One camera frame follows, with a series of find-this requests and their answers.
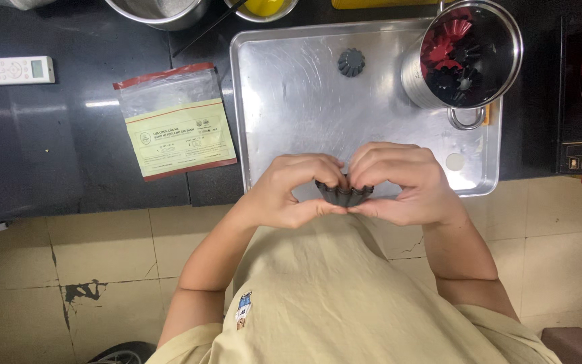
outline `remote button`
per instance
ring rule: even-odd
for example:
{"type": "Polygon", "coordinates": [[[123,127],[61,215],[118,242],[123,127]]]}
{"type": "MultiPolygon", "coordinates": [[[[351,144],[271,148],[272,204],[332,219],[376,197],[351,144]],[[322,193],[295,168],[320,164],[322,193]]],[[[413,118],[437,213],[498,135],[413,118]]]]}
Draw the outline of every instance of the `remote button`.
{"type": "Polygon", "coordinates": [[[13,62],[8,71],[13,79],[18,79],[21,76],[21,66],[17,62],[13,62]]]}

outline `hand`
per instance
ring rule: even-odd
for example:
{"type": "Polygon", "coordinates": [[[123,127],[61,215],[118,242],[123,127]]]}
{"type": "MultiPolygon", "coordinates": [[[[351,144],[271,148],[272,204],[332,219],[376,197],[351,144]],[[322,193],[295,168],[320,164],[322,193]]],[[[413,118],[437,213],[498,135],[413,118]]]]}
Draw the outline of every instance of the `hand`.
{"type": "Polygon", "coordinates": [[[281,155],[273,160],[255,186],[239,199],[235,208],[248,226],[298,228],[327,214],[346,214],[344,207],[324,199],[298,202],[295,187],[317,179],[329,187],[347,186],[340,169],[344,164],[327,154],[281,155]]]}
{"type": "Polygon", "coordinates": [[[369,199],[348,211],[396,225],[458,224],[468,215],[428,148],[368,143],[352,156],[347,174],[354,188],[390,181],[402,188],[395,200],[369,199]]]}

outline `stainless steel tray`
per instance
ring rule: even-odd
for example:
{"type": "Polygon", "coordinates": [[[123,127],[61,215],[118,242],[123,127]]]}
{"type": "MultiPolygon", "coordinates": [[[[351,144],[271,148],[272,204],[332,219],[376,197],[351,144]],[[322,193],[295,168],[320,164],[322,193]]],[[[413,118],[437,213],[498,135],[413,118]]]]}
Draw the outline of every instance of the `stainless steel tray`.
{"type": "MultiPolygon", "coordinates": [[[[369,141],[416,144],[432,149],[450,186],[461,196],[490,193],[498,181],[502,99],[491,104],[489,125],[461,131],[446,110],[424,110],[401,87],[404,50],[432,18],[317,25],[241,32],[230,45],[237,132],[244,189],[260,178],[274,157],[321,152],[347,162],[369,141]],[[337,70],[347,48],[363,52],[363,72],[348,79],[337,70]],[[446,167],[452,153],[464,167],[446,167]]],[[[473,111],[459,111],[474,120],[473,111]]],[[[401,188],[376,186],[373,197],[393,198],[401,188]]],[[[319,198],[307,183],[299,200],[319,198]]]]}

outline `finger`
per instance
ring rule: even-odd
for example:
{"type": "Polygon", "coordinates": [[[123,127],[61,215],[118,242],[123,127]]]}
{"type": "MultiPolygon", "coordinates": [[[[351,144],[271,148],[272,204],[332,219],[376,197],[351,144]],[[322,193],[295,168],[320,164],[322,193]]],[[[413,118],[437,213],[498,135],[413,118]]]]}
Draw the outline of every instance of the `finger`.
{"type": "Polygon", "coordinates": [[[286,216],[289,228],[298,228],[311,219],[318,216],[329,214],[346,214],[347,209],[341,206],[332,205],[331,203],[319,198],[300,202],[296,205],[287,207],[286,216]]]}
{"type": "Polygon", "coordinates": [[[358,206],[347,208],[347,211],[381,218],[399,226],[410,224],[410,211],[405,208],[405,204],[396,200],[371,198],[358,206]]]}
{"type": "Polygon", "coordinates": [[[325,154],[325,153],[302,153],[302,154],[285,154],[280,155],[278,158],[282,159],[284,165],[290,166],[292,164],[297,164],[299,162],[308,161],[315,157],[319,157],[320,159],[324,159],[325,161],[332,162],[343,168],[345,164],[341,162],[338,158],[333,155],[325,154]]]}
{"type": "Polygon", "coordinates": [[[375,148],[363,155],[356,164],[349,166],[347,175],[355,179],[361,171],[372,164],[385,160],[396,159],[409,162],[426,162],[434,159],[432,152],[427,148],[375,148]]]}
{"type": "Polygon", "coordinates": [[[345,177],[334,163],[325,162],[319,158],[286,166],[283,169],[273,171],[273,173],[279,176],[274,178],[278,180],[280,186],[289,191],[313,179],[329,187],[347,185],[345,177]]]}
{"type": "Polygon", "coordinates": [[[379,149],[379,148],[413,149],[413,148],[419,148],[419,146],[397,144],[397,143],[390,143],[390,142],[369,142],[365,145],[362,145],[359,149],[357,149],[355,151],[355,153],[352,155],[352,157],[349,159],[349,169],[351,170],[353,166],[356,166],[356,163],[370,150],[379,149]]]}
{"type": "Polygon", "coordinates": [[[353,176],[351,185],[354,188],[363,188],[363,186],[376,186],[384,181],[390,181],[395,185],[413,187],[428,181],[439,183],[442,176],[441,166],[437,162],[386,160],[376,162],[353,176]]]}

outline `tiled floor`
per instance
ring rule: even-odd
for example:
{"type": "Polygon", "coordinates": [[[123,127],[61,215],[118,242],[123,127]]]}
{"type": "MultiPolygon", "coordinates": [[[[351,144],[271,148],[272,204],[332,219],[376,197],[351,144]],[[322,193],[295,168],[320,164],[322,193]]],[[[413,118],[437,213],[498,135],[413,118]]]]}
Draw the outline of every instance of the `tiled floor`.
{"type": "MultiPolygon", "coordinates": [[[[582,327],[582,186],[501,182],[465,204],[522,322],[582,327]]],[[[230,206],[22,219],[0,232],[0,362],[86,363],[158,339],[181,268],[230,206]]],[[[374,220],[384,253],[434,289],[419,227],[374,220]]]]}

